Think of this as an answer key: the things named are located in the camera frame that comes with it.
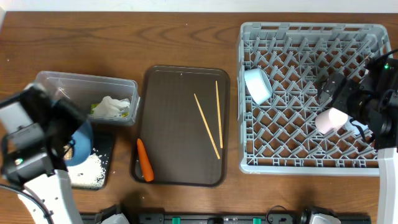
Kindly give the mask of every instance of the blue bowl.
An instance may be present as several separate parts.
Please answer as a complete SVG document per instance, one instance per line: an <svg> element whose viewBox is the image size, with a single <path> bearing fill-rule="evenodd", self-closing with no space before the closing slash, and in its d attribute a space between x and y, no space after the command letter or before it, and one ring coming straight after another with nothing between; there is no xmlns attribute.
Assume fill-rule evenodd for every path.
<svg viewBox="0 0 398 224"><path fill-rule="evenodd" d="M72 135L72 138L75 140L75 146L73 148L73 157L65 161L67 166L79 165L90 156L94 140L93 128L90 122L85 121Z"/></svg>

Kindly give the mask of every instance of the white crumbs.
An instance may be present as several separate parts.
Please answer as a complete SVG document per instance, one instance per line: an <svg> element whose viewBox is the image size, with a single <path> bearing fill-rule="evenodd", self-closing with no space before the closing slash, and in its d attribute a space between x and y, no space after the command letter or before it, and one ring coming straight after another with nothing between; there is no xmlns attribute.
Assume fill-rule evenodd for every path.
<svg viewBox="0 0 398 224"><path fill-rule="evenodd" d="M105 180L105 169L101 167L101 159L96 154L90 155L77 166L68 167L68 174L74 187L102 187Z"/></svg>

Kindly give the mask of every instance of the crumpled white tissue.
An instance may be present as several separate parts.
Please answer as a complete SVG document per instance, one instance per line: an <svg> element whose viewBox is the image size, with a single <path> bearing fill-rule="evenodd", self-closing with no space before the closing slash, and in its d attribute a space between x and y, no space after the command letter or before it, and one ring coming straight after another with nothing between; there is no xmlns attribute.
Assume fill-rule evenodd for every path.
<svg viewBox="0 0 398 224"><path fill-rule="evenodd" d="M125 111L128 111L129 107L130 101L128 99L115 100L110 96L105 96L99 105L93 108L93 115L109 117L121 116Z"/></svg>

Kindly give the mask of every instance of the orange carrot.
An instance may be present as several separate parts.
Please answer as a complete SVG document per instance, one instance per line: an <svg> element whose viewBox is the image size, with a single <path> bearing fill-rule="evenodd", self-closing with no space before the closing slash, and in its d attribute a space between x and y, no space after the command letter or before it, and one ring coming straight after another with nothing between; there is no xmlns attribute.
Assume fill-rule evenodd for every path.
<svg viewBox="0 0 398 224"><path fill-rule="evenodd" d="M146 182L153 181L154 171L152 170L152 166L150 166L147 152L145 150L144 143L142 142L141 139L137 139L137 148L138 148L139 163L141 165L142 174L144 174L144 179Z"/></svg>

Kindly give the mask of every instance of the white cup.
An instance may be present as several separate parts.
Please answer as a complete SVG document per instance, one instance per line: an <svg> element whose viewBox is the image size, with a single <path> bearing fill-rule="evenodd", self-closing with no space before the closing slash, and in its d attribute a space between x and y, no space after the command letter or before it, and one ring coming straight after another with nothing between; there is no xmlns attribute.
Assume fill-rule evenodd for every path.
<svg viewBox="0 0 398 224"><path fill-rule="evenodd" d="M320 113L315 118L315 126L322 134L326 134L330 130L339 130L347 122L348 115L336 108L330 108Z"/></svg>
<svg viewBox="0 0 398 224"><path fill-rule="evenodd" d="M244 80L254 102L262 104L272 95L269 79L261 68L244 71Z"/></svg>

